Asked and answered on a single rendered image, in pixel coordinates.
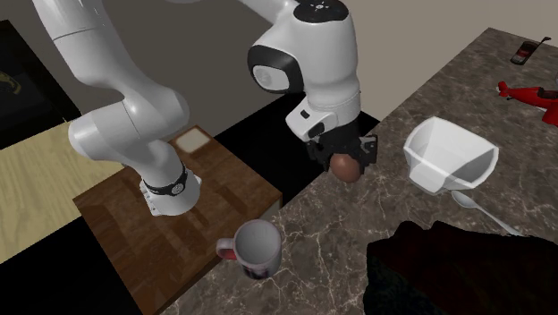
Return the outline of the brown egg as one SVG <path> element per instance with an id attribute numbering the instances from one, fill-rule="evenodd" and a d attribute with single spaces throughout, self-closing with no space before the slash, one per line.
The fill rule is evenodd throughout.
<path id="1" fill-rule="evenodd" d="M 359 162 L 348 154 L 333 154 L 329 166 L 335 177 L 345 183 L 355 183 L 361 177 Z"/>

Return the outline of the white angular bowl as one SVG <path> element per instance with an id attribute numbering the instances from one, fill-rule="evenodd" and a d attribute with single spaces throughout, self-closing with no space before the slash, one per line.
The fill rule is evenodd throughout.
<path id="1" fill-rule="evenodd" d="M 492 142 L 437 116 L 413 129 L 403 152 L 410 181 L 430 195 L 477 188 L 499 158 Z"/>

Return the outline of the silver spoon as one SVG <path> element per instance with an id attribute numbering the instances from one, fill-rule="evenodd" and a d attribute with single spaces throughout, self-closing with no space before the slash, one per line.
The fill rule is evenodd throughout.
<path id="1" fill-rule="evenodd" d="M 522 233 L 520 233 L 519 231 L 517 231 L 513 227 L 507 225 L 502 220 L 500 220 L 496 216 L 489 213 L 487 210 L 483 209 L 472 198 L 465 195 L 464 193 L 459 192 L 459 191 L 451 191 L 451 195 L 452 195 L 452 198 L 461 207 L 466 208 L 466 209 L 477 209 L 477 210 L 481 211 L 482 213 L 484 213 L 486 216 L 490 217 L 492 220 L 494 220 L 496 222 L 496 224 L 498 224 L 501 228 L 503 228 L 508 234 L 522 236 Z"/>

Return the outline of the dark crumpled cloth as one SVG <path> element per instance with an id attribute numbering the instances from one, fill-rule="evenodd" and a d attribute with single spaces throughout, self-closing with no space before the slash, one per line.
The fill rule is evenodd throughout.
<path id="1" fill-rule="evenodd" d="M 366 315 L 558 315 L 558 244 L 402 222 L 367 247 Z"/>

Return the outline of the red toy airplane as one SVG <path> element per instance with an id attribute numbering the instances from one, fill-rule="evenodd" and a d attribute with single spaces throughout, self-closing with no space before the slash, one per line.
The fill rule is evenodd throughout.
<path id="1" fill-rule="evenodd" d="M 543 87 L 511 88 L 504 81 L 500 81 L 497 91 L 501 97 L 505 97 L 507 100 L 515 99 L 524 104 L 544 109 L 542 121 L 558 128 L 558 90 Z"/>

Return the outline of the brown wooden robot stand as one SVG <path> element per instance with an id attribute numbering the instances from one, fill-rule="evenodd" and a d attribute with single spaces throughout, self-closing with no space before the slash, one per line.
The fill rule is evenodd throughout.
<path id="1" fill-rule="evenodd" d="M 219 239 L 283 205 L 279 190 L 199 126 L 170 143 L 202 179 L 190 211 L 152 216 L 129 167 L 73 200 L 143 315 L 159 315 L 215 266 Z"/>

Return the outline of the black and red flip phone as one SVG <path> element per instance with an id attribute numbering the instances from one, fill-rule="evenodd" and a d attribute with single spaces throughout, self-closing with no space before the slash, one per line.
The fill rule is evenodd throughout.
<path id="1" fill-rule="evenodd" d="M 543 43 L 551 39 L 551 37 L 543 37 L 543 39 L 538 42 L 524 41 L 511 57 L 510 62 L 516 65 L 524 65 Z"/>

